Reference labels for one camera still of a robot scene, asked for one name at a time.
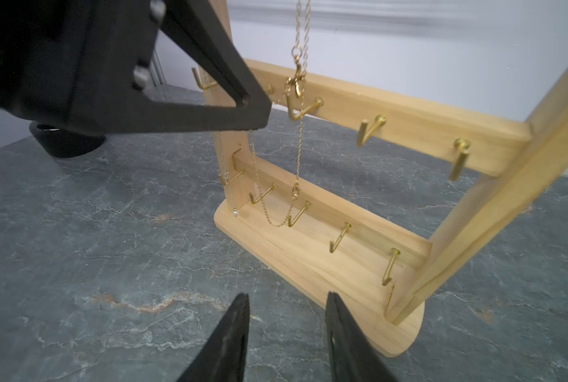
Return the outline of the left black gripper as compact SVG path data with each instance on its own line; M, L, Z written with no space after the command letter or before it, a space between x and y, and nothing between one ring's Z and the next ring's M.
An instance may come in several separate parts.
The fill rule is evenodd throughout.
M82 134L166 132L143 95L163 1L0 1L0 109Z

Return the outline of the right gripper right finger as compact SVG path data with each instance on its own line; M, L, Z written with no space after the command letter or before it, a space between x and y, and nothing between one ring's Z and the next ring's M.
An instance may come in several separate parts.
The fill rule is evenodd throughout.
M397 381L335 292L328 293L325 321L332 381Z

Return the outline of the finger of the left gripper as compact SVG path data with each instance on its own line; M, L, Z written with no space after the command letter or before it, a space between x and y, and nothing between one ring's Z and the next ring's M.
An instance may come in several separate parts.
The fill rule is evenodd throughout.
M89 24L68 124L86 135L249 131L271 101L207 1L86 1ZM159 32L217 82L234 106L157 103L140 89Z

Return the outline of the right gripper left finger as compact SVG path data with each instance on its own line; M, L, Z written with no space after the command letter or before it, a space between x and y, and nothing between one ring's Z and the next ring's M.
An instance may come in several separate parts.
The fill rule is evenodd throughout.
M177 381L243 381L249 329L249 295L238 294Z

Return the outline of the wooden jewelry display stand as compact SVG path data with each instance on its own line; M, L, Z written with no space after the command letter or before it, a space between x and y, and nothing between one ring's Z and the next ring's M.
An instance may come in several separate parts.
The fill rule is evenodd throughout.
M315 1L309 60L323 74L354 68L356 81L395 73L400 92L522 119L568 64L568 1L456 1L439 38L371 32L390 1ZM446 164L392 143L363 148L352 133L309 122L302 172L336 195L427 238L479 176L455 183ZM202 304L188 337L207 336L209 314L246 291L258 305L254 354L317 355L317 307L220 232L212 213L223 197L206 174L187 210L197 226L176 276ZM438 350L465 360L568 363L568 178L557 180L428 300L417 359Z

